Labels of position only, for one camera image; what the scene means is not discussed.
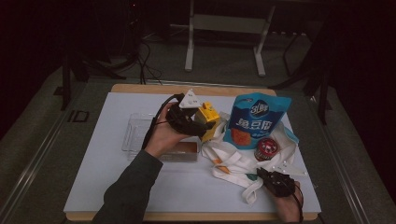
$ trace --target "transparent plastic box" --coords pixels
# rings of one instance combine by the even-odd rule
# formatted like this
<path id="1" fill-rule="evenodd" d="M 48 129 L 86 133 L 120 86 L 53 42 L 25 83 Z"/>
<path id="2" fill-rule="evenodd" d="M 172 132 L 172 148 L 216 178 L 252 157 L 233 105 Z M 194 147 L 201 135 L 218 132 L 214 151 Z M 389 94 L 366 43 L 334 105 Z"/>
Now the transparent plastic box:
<path id="1" fill-rule="evenodd" d="M 122 151 L 125 151 L 129 161 L 142 149 L 143 141 L 149 130 L 153 114 L 133 113 L 128 121 L 128 126 L 122 143 Z M 168 153 L 160 157 L 161 161 L 197 161 L 199 138 L 190 137 L 178 143 Z"/>

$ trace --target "logo on bag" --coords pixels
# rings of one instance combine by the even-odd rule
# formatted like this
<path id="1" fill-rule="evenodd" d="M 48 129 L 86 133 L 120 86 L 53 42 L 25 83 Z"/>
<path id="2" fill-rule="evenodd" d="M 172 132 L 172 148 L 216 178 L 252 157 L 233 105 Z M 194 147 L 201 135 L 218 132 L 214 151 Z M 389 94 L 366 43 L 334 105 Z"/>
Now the logo on bag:
<path id="1" fill-rule="evenodd" d="M 264 115 L 266 115 L 269 111 L 269 106 L 267 103 L 265 103 L 265 101 L 263 100 L 258 100 L 256 102 L 256 104 L 254 104 L 251 108 L 250 108 L 250 114 L 255 117 L 262 117 Z"/>

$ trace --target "round red object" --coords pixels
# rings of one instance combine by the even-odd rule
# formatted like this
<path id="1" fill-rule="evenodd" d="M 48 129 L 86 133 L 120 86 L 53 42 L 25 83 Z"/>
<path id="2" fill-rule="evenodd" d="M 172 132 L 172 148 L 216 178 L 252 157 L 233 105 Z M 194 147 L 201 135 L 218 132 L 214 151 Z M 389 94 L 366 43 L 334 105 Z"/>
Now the round red object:
<path id="1" fill-rule="evenodd" d="M 254 157 L 258 161 L 269 161 L 279 151 L 276 141 L 271 138 L 263 138 L 259 141 Z"/>

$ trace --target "dark background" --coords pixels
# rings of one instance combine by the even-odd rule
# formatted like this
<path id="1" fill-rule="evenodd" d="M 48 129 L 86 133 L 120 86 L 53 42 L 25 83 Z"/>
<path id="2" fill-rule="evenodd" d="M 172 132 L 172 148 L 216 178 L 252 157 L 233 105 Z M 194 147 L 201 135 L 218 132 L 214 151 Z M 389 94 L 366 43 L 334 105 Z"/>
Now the dark background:
<path id="1" fill-rule="evenodd" d="M 146 7 L 136 13 L 144 11 L 147 25 L 166 38 L 169 22 L 187 23 L 187 2 L 149 0 Z M 93 58 L 106 59 L 108 55 L 127 54 L 136 48 L 132 42 L 120 41 L 120 34 L 125 31 L 125 20 L 131 19 L 123 11 L 128 4 L 109 4 L 105 0 L 61 3 L 7 0 L 0 4 L 0 137 L 19 117 L 47 76 L 61 66 L 64 41 L 78 37 L 67 36 L 70 33 L 65 34 L 65 31 L 71 32 L 73 27 L 77 29 L 72 30 L 81 35 L 71 42 L 91 53 Z M 197 9 L 208 12 L 214 7 L 219 12 L 219 6 L 208 3 L 198 5 Z M 225 14 L 242 12 L 239 8 L 235 10 L 232 3 L 228 9 L 226 5 L 221 5 L 221 8 Z M 395 9 L 395 4 L 390 1 L 355 2 L 347 13 L 339 15 L 342 24 L 336 32 L 329 34 L 329 38 L 338 41 L 331 85 L 336 88 L 389 194 L 396 202 L 396 181 L 392 178 L 396 170 L 396 153 L 390 141 L 392 128 L 396 126 L 392 81 L 396 75 Z M 123 13 L 116 13 L 118 17 L 114 17 L 113 13 L 117 11 Z M 247 10 L 244 13 L 261 15 L 260 11 Z M 281 8 L 275 14 L 271 29 L 289 31 L 288 25 L 294 24 L 291 22 L 293 20 L 281 19 L 289 13 L 289 8 Z"/>

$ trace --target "person's left hand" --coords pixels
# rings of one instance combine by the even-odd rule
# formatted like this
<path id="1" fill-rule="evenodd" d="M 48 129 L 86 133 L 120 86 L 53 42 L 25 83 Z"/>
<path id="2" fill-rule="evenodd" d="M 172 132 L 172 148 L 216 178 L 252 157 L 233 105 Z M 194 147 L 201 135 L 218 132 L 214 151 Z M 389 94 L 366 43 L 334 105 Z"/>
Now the person's left hand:
<path id="1" fill-rule="evenodd" d="M 189 135 L 178 133 L 166 121 L 166 113 L 172 104 L 174 103 L 167 104 L 161 111 L 157 119 L 158 124 L 154 127 L 152 136 L 145 148 L 147 153 L 155 158 L 160 158 L 162 154 L 172 149 L 180 140 L 190 137 Z"/>

